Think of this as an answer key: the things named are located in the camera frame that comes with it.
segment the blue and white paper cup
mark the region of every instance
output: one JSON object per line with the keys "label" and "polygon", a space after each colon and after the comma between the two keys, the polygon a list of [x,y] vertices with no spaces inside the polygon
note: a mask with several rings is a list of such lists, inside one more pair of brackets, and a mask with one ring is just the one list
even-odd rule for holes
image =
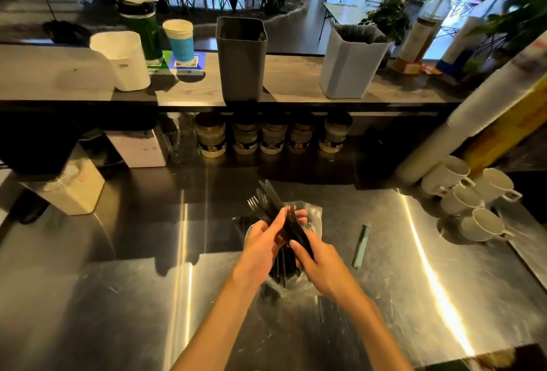
{"label": "blue and white paper cup", "polygon": [[176,61],[194,60],[194,25],[186,20],[167,20],[163,23]]}

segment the light gray container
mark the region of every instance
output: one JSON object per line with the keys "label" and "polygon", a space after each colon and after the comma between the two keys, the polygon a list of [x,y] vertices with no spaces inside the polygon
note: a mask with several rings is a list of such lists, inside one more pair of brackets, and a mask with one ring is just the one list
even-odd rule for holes
{"label": "light gray container", "polygon": [[224,101],[258,101],[268,45],[263,21],[218,17],[216,36]]}
{"label": "light gray container", "polygon": [[[346,41],[342,35],[351,32],[355,40]],[[374,77],[383,55],[389,47],[387,38],[370,25],[335,25],[330,31],[319,84],[330,99],[360,99]]]}

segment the white mug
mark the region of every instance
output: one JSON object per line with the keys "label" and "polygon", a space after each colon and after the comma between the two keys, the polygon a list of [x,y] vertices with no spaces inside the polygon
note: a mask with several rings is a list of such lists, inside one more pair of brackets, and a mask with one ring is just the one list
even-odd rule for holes
{"label": "white mug", "polygon": [[139,91],[150,86],[150,75],[140,36],[134,31],[108,31],[91,36],[89,48],[110,62],[120,91]]}
{"label": "white mug", "polygon": [[462,216],[459,225],[462,236],[472,241],[504,240],[503,235],[510,234],[498,216],[482,208],[474,209],[468,216]]}
{"label": "white mug", "polygon": [[467,177],[469,171],[465,161],[448,155],[424,175],[420,185],[429,195],[441,195],[444,189],[459,183],[464,187],[471,187],[475,183]]}
{"label": "white mug", "polygon": [[443,188],[441,195],[441,209],[453,216],[466,214],[484,206],[480,195],[471,188],[464,187],[461,184],[455,185],[450,189]]}
{"label": "white mug", "polygon": [[484,202],[489,203],[496,198],[503,198],[509,202],[516,202],[522,198],[522,194],[515,191],[513,181],[503,172],[495,168],[486,168],[476,176],[473,181],[473,189],[482,195]]}

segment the black label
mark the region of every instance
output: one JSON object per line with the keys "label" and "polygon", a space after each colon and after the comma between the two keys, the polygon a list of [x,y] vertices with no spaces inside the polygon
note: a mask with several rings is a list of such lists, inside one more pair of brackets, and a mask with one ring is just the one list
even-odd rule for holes
{"label": "black label", "polygon": [[220,151],[224,147],[225,143],[226,143],[226,139],[223,140],[221,143],[216,144],[216,145],[205,145],[205,144],[202,144],[200,142],[200,146],[201,146],[201,149],[204,150],[204,151],[217,152],[217,151]]}
{"label": "black label", "polygon": [[284,141],[277,142],[276,144],[269,144],[264,139],[262,139],[261,145],[266,149],[279,149],[283,146]]}
{"label": "black label", "polygon": [[344,141],[334,142],[324,138],[321,138],[321,142],[324,146],[328,146],[329,148],[336,148],[337,146],[340,146],[344,143]]}
{"label": "black label", "polygon": [[287,144],[291,147],[291,148],[295,148],[295,149],[306,149],[307,146],[310,144],[310,141],[307,141],[307,142],[295,142],[293,141],[292,139],[288,139],[287,140]]}
{"label": "black label", "polygon": [[256,146],[256,140],[253,142],[234,142],[234,145],[239,149],[251,149]]}

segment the dark gray bin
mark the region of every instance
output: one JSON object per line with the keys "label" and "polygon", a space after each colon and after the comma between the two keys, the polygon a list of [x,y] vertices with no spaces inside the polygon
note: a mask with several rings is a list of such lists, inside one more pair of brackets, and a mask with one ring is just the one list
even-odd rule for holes
{"label": "dark gray bin", "polygon": [[258,100],[268,45],[263,21],[218,17],[216,36],[224,101]]}

